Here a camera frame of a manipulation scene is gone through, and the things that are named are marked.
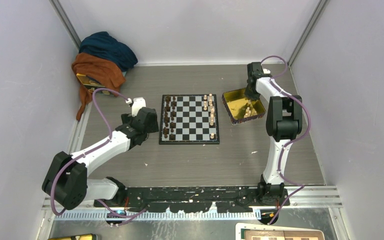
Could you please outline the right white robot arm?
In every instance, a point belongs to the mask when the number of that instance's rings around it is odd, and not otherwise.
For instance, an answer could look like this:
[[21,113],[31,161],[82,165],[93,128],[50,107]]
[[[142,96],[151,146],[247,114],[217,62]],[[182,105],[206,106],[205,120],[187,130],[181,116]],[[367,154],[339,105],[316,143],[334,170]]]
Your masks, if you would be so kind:
[[297,138],[303,128],[302,108],[297,103],[301,97],[284,91],[259,62],[247,64],[244,95],[250,100],[264,97],[268,102],[265,128],[270,140],[269,154],[258,183],[257,198],[266,206],[280,205],[288,201],[284,168],[292,146],[290,142]]

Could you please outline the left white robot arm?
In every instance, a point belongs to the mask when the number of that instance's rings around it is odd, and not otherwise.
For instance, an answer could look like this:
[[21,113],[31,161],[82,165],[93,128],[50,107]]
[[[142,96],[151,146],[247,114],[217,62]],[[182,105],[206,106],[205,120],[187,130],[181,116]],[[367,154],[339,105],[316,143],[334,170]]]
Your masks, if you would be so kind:
[[122,114],[122,125],[101,141],[73,154],[57,153],[42,183],[42,191],[72,210],[84,201],[107,200],[121,206],[126,200],[125,186],[113,177],[90,179],[89,176],[113,157],[140,146],[150,133],[159,130],[157,112],[142,107],[136,115]]

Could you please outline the gold tin box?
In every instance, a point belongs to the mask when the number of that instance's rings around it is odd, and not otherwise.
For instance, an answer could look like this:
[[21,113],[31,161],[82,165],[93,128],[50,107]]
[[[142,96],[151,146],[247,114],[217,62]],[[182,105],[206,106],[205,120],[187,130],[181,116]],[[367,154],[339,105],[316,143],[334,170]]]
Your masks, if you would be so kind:
[[222,102],[232,125],[261,119],[266,113],[262,101],[246,98],[245,90],[240,88],[222,94]]

